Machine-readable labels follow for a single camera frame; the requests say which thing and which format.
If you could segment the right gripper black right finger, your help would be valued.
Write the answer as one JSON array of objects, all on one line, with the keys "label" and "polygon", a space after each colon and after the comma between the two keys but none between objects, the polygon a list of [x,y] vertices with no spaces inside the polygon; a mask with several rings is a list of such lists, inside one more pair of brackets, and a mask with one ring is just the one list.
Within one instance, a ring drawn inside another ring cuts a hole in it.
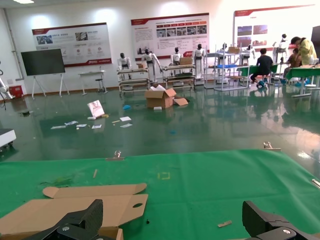
[{"label": "right gripper black right finger", "polygon": [[250,240],[317,240],[283,216],[260,210],[252,201],[242,203],[242,224]]}]

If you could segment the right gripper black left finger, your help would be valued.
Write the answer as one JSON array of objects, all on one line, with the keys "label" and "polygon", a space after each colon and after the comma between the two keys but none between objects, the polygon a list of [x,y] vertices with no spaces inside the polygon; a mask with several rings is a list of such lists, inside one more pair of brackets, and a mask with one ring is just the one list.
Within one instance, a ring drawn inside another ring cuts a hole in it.
[{"label": "right gripper black left finger", "polygon": [[103,201],[95,199],[84,210],[67,213],[54,226],[28,236],[27,240],[93,240],[103,223]]}]

